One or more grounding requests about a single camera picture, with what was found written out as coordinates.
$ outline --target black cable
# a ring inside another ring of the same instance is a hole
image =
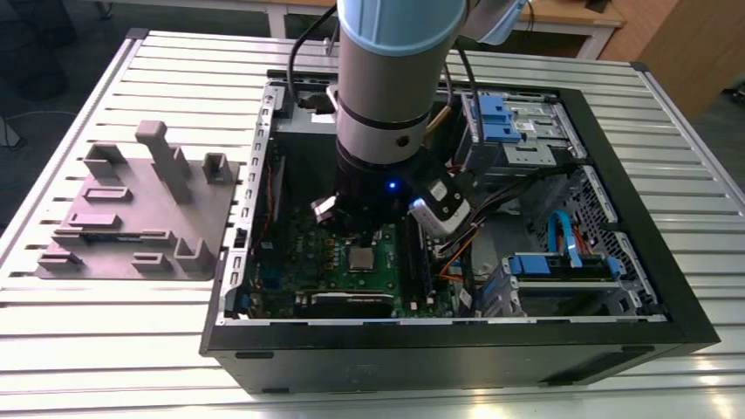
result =
[[[468,57],[465,56],[464,47],[459,40],[456,40],[457,55],[461,56],[465,67],[465,75],[468,76],[468,83],[471,84],[471,93],[473,96],[473,103],[476,104],[476,132],[479,133],[479,145],[484,145],[484,126],[483,126],[483,115],[481,115],[481,101],[479,100],[479,86],[476,85],[476,77],[473,76],[473,69],[471,68],[471,63],[468,62]]]
[[[464,288],[472,298],[471,307],[468,307],[468,317],[473,317],[473,312],[476,311],[476,278],[473,276],[472,249],[472,245],[468,244],[460,257],[461,272],[464,274]]]
[[[528,17],[528,32],[533,32],[533,25],[536,24],[536,11],[533,10],[533,3],[528,0],[529,17]]]
[[[308,37],[311,36],[311,33],[313,33],[316,31],[319,26],[328,20],[331,15],[333,15],[335,13],[336,13],[336,5],[333,5],[327,10],[327,13],[324,13],[321,15],[321,17],[316,20],[316,22],[313,22],[313,24],[305,29],[305,31],[303,32],[303,35],[300,35],[300,38],[297,39],[297,41],[295,41],[295,45],[292,46],[292,50],[289,51],[289,62],[288,62],[288,91],[289,91],[289,97],[292,98],[292,101],[295,103],[297,103],[299,106],[304,109],[309,109],[312,106],[309,105],[309,103],[305,100],[303,100],[299,97],[297,92],[295,90],[295,72],[293,72],[295,57],[299,55],[300,47],[303,46],[303,44],[308,40]]]

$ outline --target cable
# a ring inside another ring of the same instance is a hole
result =
[[[487,214],[492,210],[497,210],[507,202],[516,199],[523,191],[531,187],[531,185],[543,180],[544,178],[552,175],[563,175],[567,173],[572,173],[577,168],[576,163],[568,163],[555,168],[540,168],[528,176],[521,178],[515,183],[509,184],[493,194],[491,194],[487,199],[483,201],[481,205],[476,207],[472,211],[472,214],[468,218],[468,222],[464,223],[465,231],[452,240],[443,244],[443,247],[439,250],[439,253],[443,254],[449,251],[453,246],[456,246],[460,242],[463,242],[467,238],[475,235],[476,231],[481,228],[484,222],[487,221]]]
[[[473,76],[473,69],[471,68],[471,63],[468,62],[468,57],[465,56],[464,47],[459,40],[456,40],[457,55],[461,56],[465,67],[465,75],[468,76],[468,83],[471,84],[471,93],[473,96],[473,103],[476,104],[476,132],[479,133],[479,145],[484,145],[484,126],[483,126],[483,115],[481,115],[481,101],[479,100],[479,86],[476,85],[476,77]]]
[[[528,0],[529,7],[529,17],[528,17],[528,32],[533,32],[533,26],[536,24],[536,10],[533,9],[533,2]]]
[[[473,317],[473,311],[476,309],[476,278],[473,276],[473,261],[472,261],[472,246],[468,244],[464,248],[461,254],[461,268],[464,271],[464,288],[468,294],[472,296],[472,304],[468,307],[468,316]]]
[[[448,261],[448,263],[445,264],[445,266],[443,266],[443,269],[440,270],[440,273],[437,274],[437,276],[440,278],[443,278],[445,276],[447,273],[447,268],[451,267],[451,265],[453,264],[453,262],[456,261],[457,257],[461,256],[461,253],[464,252],[465,248],[468,247],[468,245],[471,244],[471,242],[473,241],[473,239],[476,238],[476,234],[472,235],[472,237],[468,239],[468,241],[464,243],[464,245],[461,246],[461,248],[457,250],[456,254],[453,255],[453,257],[451,258],[451,260]]]
[[[447,68],[447,63],[443,64],[443,71],[445,72],[447,104],[445,107],[440,109],[437,116],[428,123],[428,129],[424,132],[425,137],[429,137],[432,133],[435,133],[435,130],[453,110],[453,79],[451,78],[451,71]]]
[[[301,99],[297,95],[297,92],[295,90],[295,58],[299,55],[299,50],[300,47],[303,46],[303,44],[305,43],[305,41],[308,40],[308,37],[311,36],[311,33],[313,33],[316,31],[316,29],[320,27],[320,25],[328,20],[328,18],[331,17],[331,15],[333,15],[336,13],[336,5],[333,5],[328,10],[327,13],[324,13],[321,15],[321,17],[316,20],[316,22],[313,22],[313,24],[305,29],[305,31],[303,32],[303,35],[300,35],[300,38],[297,39],[297,41],[295,41],[295,45],[292,46],[292,50],[289,51],[289,61],[288,61],[288,92],[289,92],[289,97],[292,98],[292,101],[295,103],[299,104],[299,106],[303,109],[309,109],[312,106],[309,105],[309,103]]]

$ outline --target aluminum table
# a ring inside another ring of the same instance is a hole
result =
[[[284,68],[292,47],[284,39],[131,34],[0,239],[0,415],[628,419],[745,411],[744,195],[657,81],[628,64],[469,52],[481,82],[584,91],[722,338],[692,356],[581,388],[248,395],[197,354],[209,282],[36,278],[91,144],[112,141],[128,157],[147,156],[133,130],[156,119],[187,158],[209,151],[245,161],[265,73]],[[456,54],[448,62],[465,79]],[[297,66],[333,71],[336,58],[311,42]]]

